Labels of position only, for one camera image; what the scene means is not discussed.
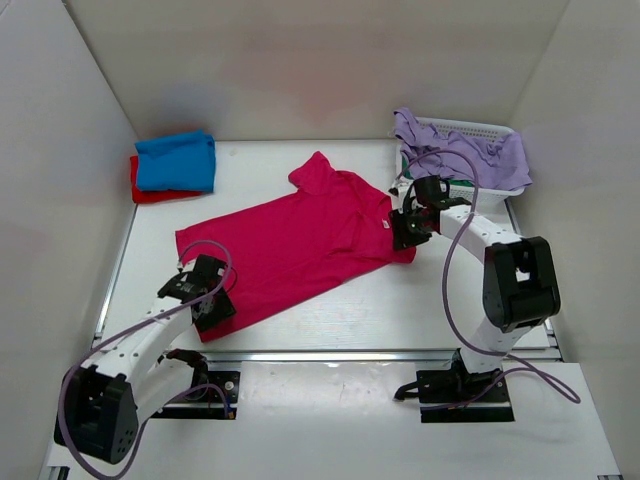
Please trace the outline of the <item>magenta t shirt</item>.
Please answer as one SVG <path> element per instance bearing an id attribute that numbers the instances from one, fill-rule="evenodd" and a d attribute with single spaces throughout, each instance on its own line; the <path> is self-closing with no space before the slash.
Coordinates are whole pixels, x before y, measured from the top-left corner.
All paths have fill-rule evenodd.
<path id="1" fill-rule="evenodd" d="M 409 264 L 413 247 L 395 250 L 391 200 L 357 174 L 314 153 L 288 179 L 295 192 L 175 233 L 185 260 L 229 253 L 237 283 L 233 316 L 200 334 L 210 342 L 252 326 L 390 263 Z"/>

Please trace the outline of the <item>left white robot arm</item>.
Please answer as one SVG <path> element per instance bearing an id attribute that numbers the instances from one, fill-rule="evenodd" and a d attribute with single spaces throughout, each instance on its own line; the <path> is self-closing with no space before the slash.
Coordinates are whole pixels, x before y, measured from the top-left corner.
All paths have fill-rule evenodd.
<path id="1" fill-rule="evenodd" d="M 179 266 L 141 328 L 117 334 L 83 360 L 64 382 L 55 443 L 115 465 L 168 403 L 218 402 L 222 419 L 233 418 L 231 395 L 211 381 L 206 357 L 172 345 L 183 332 L 212 328 L 234 313 L 224 289 L 230 271 L 226 262 L 204 254 Z"/>

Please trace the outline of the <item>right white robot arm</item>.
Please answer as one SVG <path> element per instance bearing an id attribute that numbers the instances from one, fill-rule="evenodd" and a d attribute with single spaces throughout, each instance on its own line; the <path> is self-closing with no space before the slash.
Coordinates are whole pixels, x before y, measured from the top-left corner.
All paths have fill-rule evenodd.
<path id="1" fill-rule="evenodd" d="M 394 398 L 437 394 L 437 408 L 478 401 L 505 377 L 502 362 L 513 356 L 515 344 L 560 310 L 551 247 L 542 237 L 522 237 L 476 214 L 474 201 L 452 197 L 448 182 L 436 176 L 415 180 L 389 217 L 395 250 L 422 245 L 439 234 L 483 267 L 484 316 L 474 334 L 465 338 L 453 326 L 461 346 L 449 368 L 420 374 L 399 387 Z"/>

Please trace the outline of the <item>green t shirt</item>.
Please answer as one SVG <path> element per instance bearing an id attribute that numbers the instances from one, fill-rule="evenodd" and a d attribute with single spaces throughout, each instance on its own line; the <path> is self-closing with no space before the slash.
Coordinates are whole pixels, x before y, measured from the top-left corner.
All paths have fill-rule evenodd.
<path id="1" fill-rule="evenodd" d="M 437 176 L 441 181 L 448 182 L 452 186 L 464 186 L 473 187 L 474 184 L 468 177 L 456 177 L 456 171 L 447 170 L 444 167 L 438 167 L 433 165 L 420 165 L 414 164 L 408 168 L 404 173 L 404 177 L 407 179 L 417 179 L 427 176 Z"/>

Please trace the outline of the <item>folded red t shirt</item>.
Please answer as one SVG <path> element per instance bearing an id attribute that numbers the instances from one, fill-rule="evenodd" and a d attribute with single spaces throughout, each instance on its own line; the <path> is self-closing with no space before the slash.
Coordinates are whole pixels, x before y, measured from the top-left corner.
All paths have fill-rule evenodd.
<path id="1" fill-rule="evenodd" d="M 180 191 L 180 190 L 164 190 L 164 191 L 143 191 L 137 186 L 138 173 L 138 156 L 130 157 L 130 184 L 132 201 L 136 204 L 155 204 L 160 202 L 168 202 L 173 200 L 182 200 L 197 198 L 202 195 L 198 191 Z"/>

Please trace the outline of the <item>lavender t shirt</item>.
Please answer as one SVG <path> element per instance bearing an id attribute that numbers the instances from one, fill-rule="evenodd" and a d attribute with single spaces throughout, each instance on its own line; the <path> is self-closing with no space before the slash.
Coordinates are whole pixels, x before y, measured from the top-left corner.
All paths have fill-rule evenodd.
<path id="1" fill-rule="evenodd" d="M 458 129 L 440 132 L 423 125 L 407 108 L 394 112 L 394 135 L 400 142 L 405 174 L 412 179 L 437 175 L 491 190 L 515 191 L 532 184 L 521 136 L 505 134 L 493 141 Z"/>

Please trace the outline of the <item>folded blue t shirt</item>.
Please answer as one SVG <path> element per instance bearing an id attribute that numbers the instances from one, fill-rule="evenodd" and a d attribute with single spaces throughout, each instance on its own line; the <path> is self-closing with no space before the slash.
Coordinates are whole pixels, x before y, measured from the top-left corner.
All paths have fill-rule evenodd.
<path id="1" fill-rule="evenodd" d="M 143 192 L 212 193 L 216 174 L 215 140 L 202 130 L 135 144 L 135 185 Z"/>

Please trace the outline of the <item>white plastic laundry basket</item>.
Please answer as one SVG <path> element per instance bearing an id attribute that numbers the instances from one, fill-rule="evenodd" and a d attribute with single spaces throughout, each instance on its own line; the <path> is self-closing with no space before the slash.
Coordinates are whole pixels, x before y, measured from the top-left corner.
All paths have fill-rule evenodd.
<path id="1" fill-rule="evenodd" d="M 416 117 L 418 123 L 421 126 L 433 125 L 439 134 L 448 134 L 450 131 L 459 131 L 460 133 L 473 138 L 484 138 L 487 141 L 495 142 L 497 139 L 514 133 L 514 130 L 507 126 L 493 125 L 486 123 L 450 120 L 440 118 L 429 117 Z M 401 142 L 398 140 L 395 153 L 396 163 L 396 175 L 399 175 L 406 164 L 408 163 L 403 154 L 401 153 Z M 409 173 L 403 173 L 399 179 L 394 180 L 391 184 L 391 189 L 397 189 L 399 192 L 405 192 L 410 186 L 413 179 Z M 460 197 L 467 198 L 469 201 L 472 199 L 474 192 L 473 186 L 452 185 L 450 193 Z M 501 202 L 506 201 L 509 198 L 521 195 L 524 192 L 524 188 L 517 190 L 495 190 L 480 188 L 478 190 L 477 205 L 478 209 L 492 209 L 494 206 L 499 205 Z"/>

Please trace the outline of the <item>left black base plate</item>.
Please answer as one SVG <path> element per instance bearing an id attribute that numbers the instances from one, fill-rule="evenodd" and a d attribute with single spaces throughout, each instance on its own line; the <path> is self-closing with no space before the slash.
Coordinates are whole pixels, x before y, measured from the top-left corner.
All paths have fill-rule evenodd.
<path id="1" fill-rule="evenodd" d="M 179 361 L 192 372 L 191 387 L 198 390 L 184 394 L 159 409 L 153 418 L 235 420 L 240 393 L 241 371 L 239 367 L 225 367 L 210 362 L 193 350 L 174 349 L 163 356 L 164 360 Z"/>

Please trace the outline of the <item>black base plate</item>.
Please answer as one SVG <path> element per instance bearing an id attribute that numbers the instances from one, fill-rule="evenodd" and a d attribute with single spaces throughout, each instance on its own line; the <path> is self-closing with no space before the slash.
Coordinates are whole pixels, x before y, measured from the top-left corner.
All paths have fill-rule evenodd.
<path id="1" fill-rule="evenodd" d="M 240 393 L 241 371 L 239 367 L 225 367 L 210 362 L 193 350 L 174 349 L 163 356 L 164 360 L 179 361 L 192 372 L 191 387 L 198 390 L 184 394 L 159 409 L 153 418 L 235 420 Z"/>
<path id="2" fill-rule="evenodd" d="M 511 423 L 515 415 L 502 370 L 467 374 L 462 370 L 419 370 L 400 386 L 396 401 L 417 399 L 420 421 L 436 423 Z"/>

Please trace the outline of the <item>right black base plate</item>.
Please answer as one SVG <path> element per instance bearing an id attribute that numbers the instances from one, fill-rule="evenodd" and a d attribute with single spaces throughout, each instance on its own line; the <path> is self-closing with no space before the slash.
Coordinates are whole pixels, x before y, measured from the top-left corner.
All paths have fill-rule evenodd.
<path id="1" fill-rule="evenodd" d="M 420 421 L 436 423 L 511 423 L 515 415 L 502 370 L 467 374 L 462 370 L 419 370 L 400 386 L 396 401 L 417 399 Z"/>

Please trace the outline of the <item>aluminium rail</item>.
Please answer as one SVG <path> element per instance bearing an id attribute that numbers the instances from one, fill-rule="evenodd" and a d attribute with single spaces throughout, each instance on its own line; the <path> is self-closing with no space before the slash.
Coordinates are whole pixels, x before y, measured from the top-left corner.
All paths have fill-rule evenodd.
<path id="1" fill-rule="evenodd" d="M 446 362 L 451 349 L 405 350 L 280 350 L 280 351 L 209 351 L 204 356 L 212 362 Z"/>

